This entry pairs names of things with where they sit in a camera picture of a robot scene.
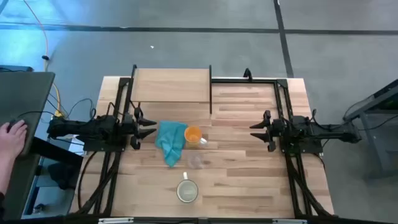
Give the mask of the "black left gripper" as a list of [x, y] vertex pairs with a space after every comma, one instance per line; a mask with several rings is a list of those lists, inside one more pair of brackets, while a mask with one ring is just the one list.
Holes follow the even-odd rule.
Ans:
[[[152, 126], [157, 124], [155, 121], [145, 119], [144, 113], [140, 107], [134, 109], [134, 117], [136, 118], [136, 122], [142, 126]], [[134, 150], [139, 150], [141, 148], [141, 140], [154, 133], [156, 129], [151, 128], [137, 130], [136, 122], [133, 119], [124, 119], [122, 122], [122, 135], [132, 135], [130, 138], [130, 145]]]

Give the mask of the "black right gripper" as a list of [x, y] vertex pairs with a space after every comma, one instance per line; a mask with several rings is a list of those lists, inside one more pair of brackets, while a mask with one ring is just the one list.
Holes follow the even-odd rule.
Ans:
[[285, 119], [274, 119], [271, 123], [271, 112], [269, 110], [265, 110], [262, 117], [263, 120], [260, 123], [254, 124], [249, 128], [263, 129], [271, 125], [270, 135], [269, 133], [251, 133], [251, 135], [265, 143], [268, 143], [269, 145], [267, 147], [267, 150], [269, 152], [274, 152], [276, 150], [274, 138], [283, 136], [283, 133], [286, 129]]

